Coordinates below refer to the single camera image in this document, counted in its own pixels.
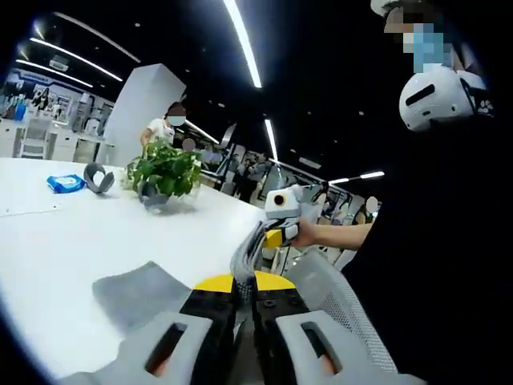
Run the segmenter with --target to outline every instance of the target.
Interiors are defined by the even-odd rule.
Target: gray fabric
[[[249,170],[248,179],[249,180],[255,180],[257,182],[260,182],[262,177],[265,174],[265,170],[267,169],[267,166],[265,163],[257,163],[253,167],[251,167]]]
[[[388,350],[340,271],[336,271],[317,248],[309,249],[294,262],[284,276],[296,286],[310,311],[325,311],[358,336],[372,363],[384,371],[397,373]]]
[[[155,262],[93,283],[93,295],[109,319],[128,334],[163,311],[179,311],[191,293]]]
[[[237,172],[237,169],[239,168],[240,161],[237,159],[232,159],[230,162],[230,165],[228,166],[228,171],[231,172]]]

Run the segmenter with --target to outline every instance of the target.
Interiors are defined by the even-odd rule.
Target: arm
[[[151,139],[151,136],[153,135],[153,131],[150,128],[146,128],[143,133],[141,134],[141,137],[139,138],[141,145],[143,148],[146,148],[148,142]]]
[[[292,245],[296,247],[323,245],[358,250],[367,238],[371,227],[372,223],[354,226],[315,225],[300,219],[299,234],[292,240]]]

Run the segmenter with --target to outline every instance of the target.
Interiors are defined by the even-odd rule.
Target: white pillar
[[[151,120],[164,116],[171,103],[180,100],[185,87],[163,64],[132,71],[119,93],[103,134],[115,147],[101,146],[98,162],[125,167],[141,155],[141,133]]]

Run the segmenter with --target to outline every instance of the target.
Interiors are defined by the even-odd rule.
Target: white cabinet
[[[16,141],[16,127],[0,124],[0,157],[12,158],[14,142]]]
[[[62,162],[72,162],[75,155],[75,148],[67,146],[55,146],[52,160],[60,160]]]
[[[51,159],[60,160],[62,162],[72,162],[78,141],[78,136],[73,132],[59,132],[55,138],[54,152]]]

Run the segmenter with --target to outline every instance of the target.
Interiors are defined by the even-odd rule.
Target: wet wipes pack
[[[81,177],[73,175],[49,176],[46,182],[54,192],[58,194],[72,193],[79,191],[86,185],[86,181]]]

